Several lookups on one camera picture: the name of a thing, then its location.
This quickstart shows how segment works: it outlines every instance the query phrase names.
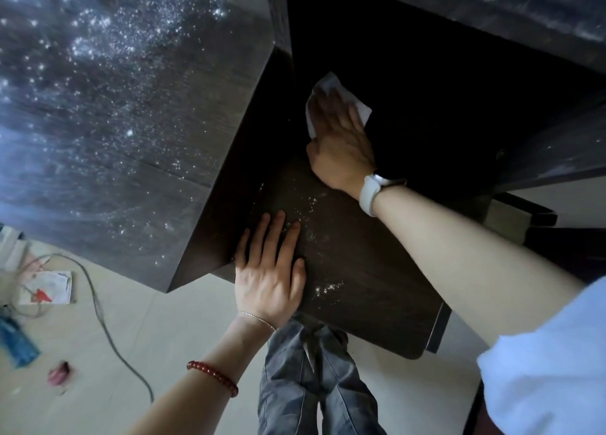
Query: electrical cable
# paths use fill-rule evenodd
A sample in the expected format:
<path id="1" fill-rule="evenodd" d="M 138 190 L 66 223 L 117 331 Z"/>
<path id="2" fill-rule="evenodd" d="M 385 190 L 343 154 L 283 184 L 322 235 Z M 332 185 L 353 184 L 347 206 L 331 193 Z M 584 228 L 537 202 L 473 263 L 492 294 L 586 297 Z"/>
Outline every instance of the electrical cable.
<path id="1" fill-rule="evenodd" d="M 155 396 L 154 396 L 154 393 L 152 390 L 152 386 L 150 386 L 150 384 L 149 384 L 149 382 L 147 382 L 146 378 L 144 378 L 141 375 L 141 373 L 139 373 L 139 371 L 135 370 L 133 368 L 133 366 L 125 360 L 125 358 L 120 354 L 120 352 L 118 352 L 117 347 L 114 344 L 113 338 L 111 337 L 111 334 L 110 334 L 109 330 L 107 329 L 107 325 L 105 324 L 105 317 L 103 316 L 103 309 L 101 306 L 101 302 L 99 301 L 99 297 L 97 296 L 95 286 L 93 285 L 93 281 L 90 278 L 90 275 L 88 274 L 88 271 L 86 270 L 86 268 L 79 261 L 73 259 L 72 257 L 62 255 L 60 253 L 49 253 L 48 255 L 39 256 L 39 257 L 35 258 L 34 260 L 30 261 L 29 263 L 27 263 L 17 273 L 17 277 L 21 273 L 23 273 L 23 271 L 25 271 L 31 264 L 38 262 L 44 258 L 48 258 L 49 256 L 59 256 L 59 257 L 68 259 L 69 261 L 77 264 L 79 266 L 79 268 L 82 270 L 82 272 L 84 273 L 84 276 L 86 277 L 86 280 L 88 281 L 88 285 L 90 286 L 90 293 L 93 296 L 93 306 L 95 308 L 95 315 L 97 316 L 97 320 L 99 321 L 99 324 L 101 325 L 101 328 L 102 328 L 103 332 L 105 333 L 105 337 L 107 338 L 108 343 L 110 343 L 111 349 L 113 350 L 114 354 L 118 357 L 118 359 L 124 364 L 124 366 L 127 367 L 131 371 L 131 373 L 133 373 L 137 378 L 139 378 L 139 380 L 147 387 L 147 391 L 149 392 L 149 395 L 150 395 L 150 403 L 153 403 L 155 400 Z M 10 307 L 11 307 L 11 309 L 18 312 L 14 306 L 11 305 Z"/>

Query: white tissue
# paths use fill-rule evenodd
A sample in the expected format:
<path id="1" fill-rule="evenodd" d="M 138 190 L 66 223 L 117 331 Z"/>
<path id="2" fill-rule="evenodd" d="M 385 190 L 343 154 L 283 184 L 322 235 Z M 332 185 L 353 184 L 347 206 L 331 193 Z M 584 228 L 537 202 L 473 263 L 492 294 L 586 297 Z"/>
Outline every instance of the white tissue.
<path id="1" fill-rule="evenodd" d="M 316 83 L 316 86 L 320 87 L 324 92 L 326 92 L 326 94 L 328 94 L 332 88 L 335 88 L 335 89 L 337 89 L 337 92 L 339 93 L 339 95 L 341 95 L 341 98 L 343 99 L 344 102 L 346 102 L 346 103 L 354 102 L 356 104 L 356 107 L 358 108 L 360 120 L 362 121 L 362 124 L 364 126 L 366 126 L 368 118 L 370 117 L 370 113 L 372 113 L 373 110 L 371 110 L 366 105 L 364 105 L 362 102 L 360 102 L 360 99 L 358 99 L 354 94 L 352 94 L 346 88 L 344 88 L 343 85 L 341 84 L 341 81 L 339 81 L 339 78 L 337 78 L 337 75 L 335 73 L 333 73 L 332 71 L 329 72 L 329 74 L 324 76 L 320 81 L 318 81 Z M 316 138 L 316 130 L 313 127 L 312 119 L 309 117 L 309 109 L 308 109 L 309 100 L 312 98 L 312 96 L 313 96 L 313 91 L 312 91 L 312 94 L 307 99 L 307 104 L 305 106 L 305 116 L 307 119 L 307 132 L 309 132 L 309 137 L 314 139 L 314 138 Z"/>
<path id="2" fill-rule="evenodd" d="M 606 278 L 536 331 L 501 336 L 478 365 L 505 434 L 606 433 Z"/>

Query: gray jeans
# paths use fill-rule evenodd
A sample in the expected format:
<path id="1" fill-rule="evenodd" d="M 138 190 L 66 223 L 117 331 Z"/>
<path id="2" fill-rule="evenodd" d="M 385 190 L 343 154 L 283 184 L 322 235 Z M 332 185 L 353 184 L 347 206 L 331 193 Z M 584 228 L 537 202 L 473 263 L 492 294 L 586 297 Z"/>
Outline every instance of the gray jeans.
<path id="1" fill-rule="evenodd" d="M 347 335 L 296 313 L 269 341 L 259 391 L 259 435 L 385 434 L 377 402 L 347 353 Z"/>

